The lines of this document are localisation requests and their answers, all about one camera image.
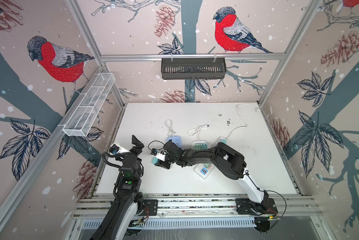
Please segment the blue square power socket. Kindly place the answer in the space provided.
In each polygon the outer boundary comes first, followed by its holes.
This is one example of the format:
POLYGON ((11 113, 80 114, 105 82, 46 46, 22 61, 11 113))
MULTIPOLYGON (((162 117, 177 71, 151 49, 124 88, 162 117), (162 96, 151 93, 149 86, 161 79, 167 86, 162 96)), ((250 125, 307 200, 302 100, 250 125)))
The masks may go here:
POLYGON ((181 137, 180 136, 170 136, 167 138, 167 142, 172 142, 177 145, 179 148, 182 145, 181 137))

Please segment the white square power socket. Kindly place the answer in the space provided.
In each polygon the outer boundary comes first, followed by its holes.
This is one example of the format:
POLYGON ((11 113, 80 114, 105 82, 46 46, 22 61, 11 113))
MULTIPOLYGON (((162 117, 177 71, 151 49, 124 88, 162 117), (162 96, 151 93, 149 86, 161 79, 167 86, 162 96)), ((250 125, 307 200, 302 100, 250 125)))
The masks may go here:
POLYGON ((208 149, 207 142, 204 140, 197 140, 192 142, 192 148, 194 150, 206 150, 208 149))

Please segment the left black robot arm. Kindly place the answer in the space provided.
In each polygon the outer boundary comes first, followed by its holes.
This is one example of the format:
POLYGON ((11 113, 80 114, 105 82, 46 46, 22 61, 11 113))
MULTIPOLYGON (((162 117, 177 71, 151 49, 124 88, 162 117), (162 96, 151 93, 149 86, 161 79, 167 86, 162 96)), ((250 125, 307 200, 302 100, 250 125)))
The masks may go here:
POLYGON ((122 240, 132 218, 144 207, 144 197, 140 192, 144 167, 138 157, 144 144, 135 136, 132 136, 132 144, 133 147, 126 150, 114 143, 102 153, 102 160, 108 166, 117 168, 119 175, 113 190, 115 198, 91 240, 122 240))

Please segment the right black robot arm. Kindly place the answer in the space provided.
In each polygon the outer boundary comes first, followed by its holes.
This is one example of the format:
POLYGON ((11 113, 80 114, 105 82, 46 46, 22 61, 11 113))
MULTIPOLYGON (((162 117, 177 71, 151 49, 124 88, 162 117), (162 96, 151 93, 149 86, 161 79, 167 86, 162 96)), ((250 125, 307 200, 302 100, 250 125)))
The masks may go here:
POLYGON ((240 215, 278 215, 274 200, 266 190, 261 189, 247 168, 244 156, 225 143, 218 143, 206 150, 181 149, 172 141, 164 144, 165 163, 176 164, 182 168, 211 164, 225 177, 237 181, 247 198, 236 200, 236 211, 240 215))

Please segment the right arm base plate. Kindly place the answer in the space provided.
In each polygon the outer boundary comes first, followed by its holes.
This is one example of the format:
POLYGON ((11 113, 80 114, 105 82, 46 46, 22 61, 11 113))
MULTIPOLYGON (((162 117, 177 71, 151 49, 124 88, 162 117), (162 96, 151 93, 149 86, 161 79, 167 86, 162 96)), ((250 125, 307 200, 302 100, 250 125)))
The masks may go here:
POLYGON ((249 198, 235 199, 237 213, 251 216, 278 215, 274 199, 269 198, 266 190, 260 192, 264 194, 263 198, 260 199, 260 203, 253 202, 249 198))

